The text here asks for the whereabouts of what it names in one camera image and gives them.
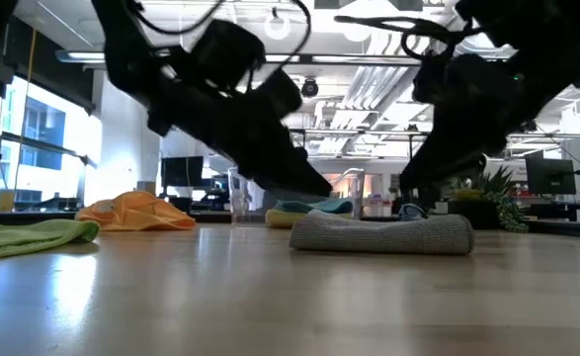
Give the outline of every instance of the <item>wooden table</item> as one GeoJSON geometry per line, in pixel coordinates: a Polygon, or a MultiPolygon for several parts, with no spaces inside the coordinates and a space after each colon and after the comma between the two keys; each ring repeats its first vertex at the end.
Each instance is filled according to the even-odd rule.
{"type": "Polygon", "coordinates": [[[105,233],[0,260],[0,355],[580,355],[580,239],[305,253],[286,231],[105,233]]]}

